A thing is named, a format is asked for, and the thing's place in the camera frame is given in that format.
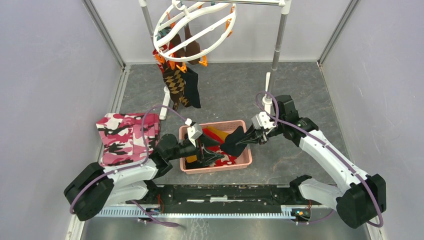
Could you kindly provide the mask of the black sock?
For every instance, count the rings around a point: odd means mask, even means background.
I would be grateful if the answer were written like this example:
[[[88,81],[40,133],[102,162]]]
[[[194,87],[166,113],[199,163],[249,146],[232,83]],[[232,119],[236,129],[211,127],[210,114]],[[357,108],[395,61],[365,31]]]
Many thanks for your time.
[[[227,155],[238,158],[248,146],[246,143],[243,143],[245,137],[243,126],[238,126],[225,138],[224,143],[219,148]]]
[[[197,109],[201,108],[200,94],[198,90],[199,76],[191,68],[187,68],[186,72],[182,74],[185,81],[184,97],[188,103]]]

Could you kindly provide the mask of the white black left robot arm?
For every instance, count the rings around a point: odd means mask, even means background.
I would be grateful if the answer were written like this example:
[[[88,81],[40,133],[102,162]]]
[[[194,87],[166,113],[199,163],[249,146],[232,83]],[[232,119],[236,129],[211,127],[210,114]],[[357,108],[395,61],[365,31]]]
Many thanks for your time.
[[[204,164],[223,158],[210,150],[220,142],[202,134],[194,141],[178,141],[173,134],[164,135],[148,158],[122,166],[103,167],[89,164],[64,190],[70,204],[69,212],[80,221],[95,217],[104,207],[142,200],[153,203],[158,194],[154,179],[172,169],[171,160],[196,156]]]

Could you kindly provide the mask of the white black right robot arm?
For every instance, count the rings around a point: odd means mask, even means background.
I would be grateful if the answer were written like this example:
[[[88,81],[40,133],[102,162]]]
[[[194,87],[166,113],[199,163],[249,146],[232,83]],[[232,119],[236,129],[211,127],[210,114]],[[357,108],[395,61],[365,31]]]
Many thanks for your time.
[[[337,150],[312,120],[299,116],[290,95],[272,96],[271,101],[275,114],[262,110],[252,118],[247,131],[235,130],[229,140],[230,149],[238,154],[247,145],[265,144],[269,138],[284,136],[310,155],[335,182],[329,185],[309,175],[297,177],[288,191],[293,203],[311,200],[325,205],[353,229],[363,224],[383,227],[382,214],[387,209],[385,179],[378,173],[368,174]]]

